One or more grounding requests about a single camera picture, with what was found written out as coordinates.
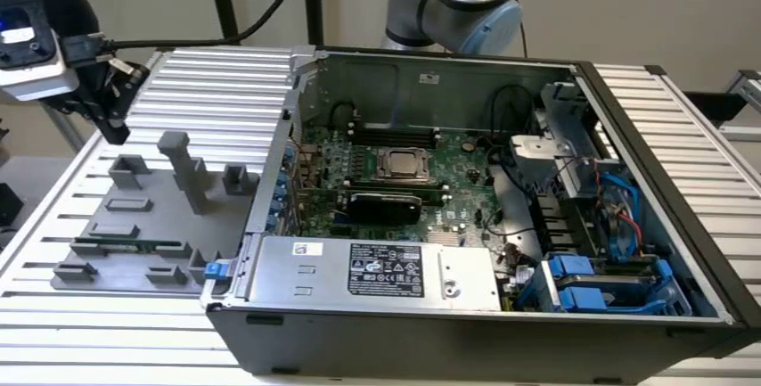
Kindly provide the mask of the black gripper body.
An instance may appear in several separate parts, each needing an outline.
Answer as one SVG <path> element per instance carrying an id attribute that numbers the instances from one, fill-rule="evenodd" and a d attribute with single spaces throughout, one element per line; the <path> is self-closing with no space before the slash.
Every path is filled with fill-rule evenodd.
<path id="1" fill-rule="evenodd" d="M 60 37 L 89 35 L 100 31 L 88 0 L 44 0 L 44 8 L 50 28 Z M 100 62 L 74 71 L 80 85 L 69 94 L 90 99 L 100 107 L 98 92 L 105 82 L 108 64 Z M 41 102 L 49 106 L 49 97 L 42 98 Z"/>

